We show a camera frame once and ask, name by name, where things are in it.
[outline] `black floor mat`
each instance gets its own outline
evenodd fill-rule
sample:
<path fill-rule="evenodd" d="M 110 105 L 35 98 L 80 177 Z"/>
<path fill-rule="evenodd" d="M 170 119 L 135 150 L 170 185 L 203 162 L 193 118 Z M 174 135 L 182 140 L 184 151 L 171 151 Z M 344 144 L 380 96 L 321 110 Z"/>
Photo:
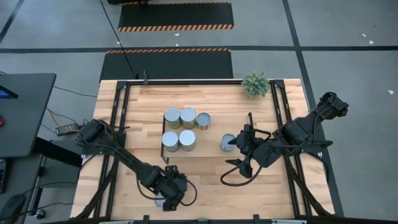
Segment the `black floor mat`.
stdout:
<path fill-rule="evenodd" d="M 132 69 L 143 79 L 233 78 L 229 49 L 127 50 Z M 122 50 L 105 55 L 101 80 L 134 79 Z"/>
<path fill-rule="evenodd" d="M 120 32 L 167 30 L 232 29 L 231 3 L 153 3 L 146 7 L 125 3 L 119 22 Z"/>

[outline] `black bracket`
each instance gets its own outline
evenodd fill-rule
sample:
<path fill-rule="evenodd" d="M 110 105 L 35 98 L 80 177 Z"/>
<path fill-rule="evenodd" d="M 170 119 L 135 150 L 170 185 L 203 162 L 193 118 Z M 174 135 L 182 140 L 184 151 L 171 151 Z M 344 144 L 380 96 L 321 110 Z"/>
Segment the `black bracket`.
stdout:
<path fill-rule="evenodd" d="M 142 224 L 149 224 L 149 215 L 144 215 L 144 218 L 142 218 Z"/>
<path fill-rule="evenodd" d="M 205 219 L 198 220 L 198 224 L 208 224 L 208 223 L 209 223 L 209 220 L 205 220 Z"/>
<path fill-rule="evenodd" d="M 144 85 L 148 85 L 148 74 L 147 71 L 144 70 Z"/>
<path fill-rule="evenodd" d="M 279 88 L 285 88 L 285 81 L 284 80 L 273 80 L 273 82 Z"/>
<path fill-rule="evenodd" d="M 254 224 L 260 224 L 260 216 L 258 214 L 253 215 Z"/>
<path fill-rule="evenodd" d="M 116 90 L 121 90 L 127 85 L 127 81 L 118 81 L 116 84 Z"/>

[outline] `can lid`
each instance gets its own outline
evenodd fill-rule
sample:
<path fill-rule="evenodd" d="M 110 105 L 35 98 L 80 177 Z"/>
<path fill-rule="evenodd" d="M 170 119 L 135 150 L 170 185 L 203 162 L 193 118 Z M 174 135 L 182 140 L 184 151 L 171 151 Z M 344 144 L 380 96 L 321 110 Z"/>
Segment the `can lid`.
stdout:
<path fill-rule="evenodd" d="M 223 145 L 223 147 L 227 147 L 227 148 L 234 147 L 235 145 L 228 144 L 228 142 L 234 138 L 235 138 L 235 136 L 233 134 L 225 134 L 221 140 L 221 144 Z"/>
<path fill-rule="evenodd" d="M 176 121 L 180 118 L 180 109 L 178 108 L 169 108 L 164 113 L 164 118 L 167 121 Z"/>
<path fill-rule="evenodd" d="M 162 136 L 162 143 L 163 143 L 163 145 L 168 146 L 168 147 L 175 146 L 176 143 L 178 143 L 177 134 L 173 131 L 167 131 Z"/>
<path fill-rule="evenodd" d="M 191 130 L 184 130 L 180 133 L 180 143 L 184 146 L 192 145 L 195 140 L 195 133 Z"/>
<path fill-rule="evenodd" d="M 210 115 L 208 113 L 200 113 L 197 118 L 197 123 L 200 126 L 206 126 L 210 124 Z"/>
<path fill-rule="evenodd" d="M 181 119 L 183 121 L 193 121 L 195 120 L 195 118 L 197 117 L 197 113 L 195 112 L 195 110 L 193 108 L 184 108 L 181 111 Z"/>

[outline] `warning tape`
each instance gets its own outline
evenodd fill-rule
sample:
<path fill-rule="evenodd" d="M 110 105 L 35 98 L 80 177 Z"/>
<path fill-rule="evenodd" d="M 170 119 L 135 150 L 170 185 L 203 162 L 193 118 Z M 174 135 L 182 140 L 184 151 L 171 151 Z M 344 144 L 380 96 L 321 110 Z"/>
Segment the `warning tape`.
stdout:
<path fill-rule="evenodd" d="M 170 30 L 221 30 L 232 29 L 232 24 L 215 25 L 175 25 L 175 26 L 140 26 L 140 27 L 120 27 L 119 32 L 144 32 L 144 31 L 170 31 Z"/>
<path fill-rule="evenodd" d="M 231 51 L 230 49 L 147 49 L 147 50 L 124 50 L 124 53 L 161 53 L 161 52 L 211 52 Z M 105 54 L 120 54 L 123 50 L 109 50 Z"/>
<path fill-rule="evenodd" d="M 123 6 L 139 4 L 139 2 L 127 2 Z M 149 5 L 169 5 L 169 4 L 231 4 L 230 2 L 167 2 L 167 3 L 148 3 Z"/>

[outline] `chair wheel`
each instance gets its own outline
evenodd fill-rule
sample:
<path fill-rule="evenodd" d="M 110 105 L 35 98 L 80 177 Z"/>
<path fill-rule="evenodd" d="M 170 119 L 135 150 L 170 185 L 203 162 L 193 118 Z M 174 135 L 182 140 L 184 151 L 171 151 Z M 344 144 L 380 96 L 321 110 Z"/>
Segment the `chair wheel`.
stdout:
<path fill-rule="evenodd" d="M 34 215 L 34 217 L 36 217 L 36 219 L 41 220 L 43 218 L 45 218 L 45 211 L 40 209 L 36 211 L 36 214 Z"/>

